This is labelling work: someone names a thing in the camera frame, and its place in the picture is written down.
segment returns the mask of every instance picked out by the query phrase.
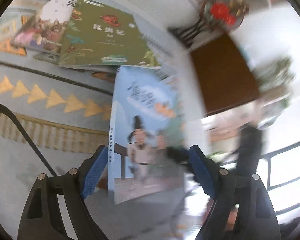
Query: leaf illustration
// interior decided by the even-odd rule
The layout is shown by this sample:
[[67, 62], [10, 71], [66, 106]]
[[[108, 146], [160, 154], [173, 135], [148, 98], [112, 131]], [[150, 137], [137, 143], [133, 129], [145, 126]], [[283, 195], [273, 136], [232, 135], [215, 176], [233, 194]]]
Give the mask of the leaf illustration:
[[73, 26], [71, 27], [72, 30], [76, 31], [76, 32], [81, 32], [77, 27]]
[[70, 21], [70, 22], [68, 23], [68, 26], [69, 26], [69, 27], [73, 27], [74, 25], [75, 25], [74, 22], [71, 22], [71, 21]]

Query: children's book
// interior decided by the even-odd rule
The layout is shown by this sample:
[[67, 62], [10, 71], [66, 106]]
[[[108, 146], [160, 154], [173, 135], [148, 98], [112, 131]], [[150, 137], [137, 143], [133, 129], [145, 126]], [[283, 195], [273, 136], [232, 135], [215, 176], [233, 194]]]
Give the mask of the children's book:
[[173, 82], [155, 70], [121, 66], [112, 102], [108, 189], [115, 203], [183, 187], [183, 171], [167, 157], [183, 144], [180, 103]]
[[12, 45], [58, 55], [76, 0], [50, 0], [19, 30]]
[[59, 65], [161, 66], [133, 15], [93, 0], [77, 1], [62, 38]]

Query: metal pin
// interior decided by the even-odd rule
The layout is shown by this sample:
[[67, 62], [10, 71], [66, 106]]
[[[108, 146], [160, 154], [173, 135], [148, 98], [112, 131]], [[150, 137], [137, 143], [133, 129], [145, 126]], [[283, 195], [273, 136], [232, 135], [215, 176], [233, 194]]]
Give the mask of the metal pin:
[[44, 179], [46, 177], [46, 175], [44, 173], [39, 174], [38, 179]]
[[221, 169], [221, 170], [219, 171], [219, 173], [220, 173], [221, 175], [227, 175], [229, 172], [228, 172], [227, 169]]
[[260, 179], [260, 176], [258, 174], [252, 174], [252, 178], [255, 179], [255, 180], [258, 180]]
[[74, 175], [78, 172], [78, 170], [76, 168], [72, 168], [69, 170], [69, 174]]

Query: illustrated man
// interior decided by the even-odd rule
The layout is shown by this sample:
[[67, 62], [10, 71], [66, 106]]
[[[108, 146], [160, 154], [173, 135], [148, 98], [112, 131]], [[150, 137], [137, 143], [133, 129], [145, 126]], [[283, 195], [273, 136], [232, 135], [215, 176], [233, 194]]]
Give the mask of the illustrated man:
[[[133, 122], [134, 130], [128, 136], [128, 156], [132, 163], [135, 164], [136, 172], [134, 173], [136, 178], [143, 184], [146, 184], [146, 179], [148, 177], [148, 164], [151, 161], [152, 147], [146, 142], [147, 137], [152, 137], [149, 134], [142, 123], [140, 115], [134, 117]], [[135, 143], [130, 143], [132, 137], [135, 138]]]

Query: triangle pattern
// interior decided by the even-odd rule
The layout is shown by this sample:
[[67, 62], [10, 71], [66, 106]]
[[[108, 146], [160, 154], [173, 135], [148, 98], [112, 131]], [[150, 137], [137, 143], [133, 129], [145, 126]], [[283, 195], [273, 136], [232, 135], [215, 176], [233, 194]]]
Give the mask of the triangle pattern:
[[95, 104], [91, 99], [88, 100], [86, 105], [86, 111], [84, 112], [84, 117], [93, 116], [95, 114], [102, 113], [102, 108]]
[[29, 93], [30, 91], [26, 88], [26, 86], [20, 80], [18, 80], [16, 87], [13, 91], [12, 97], [19, 98], [23, 95], [28, 95]]
[[10, 44], [12, 38], [0, 41], [0, 51], [5, 53], [11, 53], [21, 56], [27, 56], [26, 49], [23, 47], [15, 47]]
[[47, 95], [38, 87], [38, 85], [34, 84], [32, 87], [32, 91], [28, 97], [28, 104], [31, 104], [38, 100], [43, 100], [47, 98]]
[[7, 76], [4, 76], [4, 78], [0, 84], [0, 94], [8, 92], [8, 91], [12, 90], [13, 88], [14, 88], [14, 86], [11, 85]]
[[63, 103], [66, 103], [66, 101], [54, 89], [51, 89], [47, 100], [46, 108], [63, 104]]
[[85, 105], [79, 101], [73, 94], [71, 94], [67, 100], [67, 105], [64, 110], [65, 113], [77, 111], [79, 109], [85, 108]]
[[102, 120], [107, 121], [110, 119], [111, 116], [111, 106], [110, 105], [104, 105], [103, 106], [103, 116]]

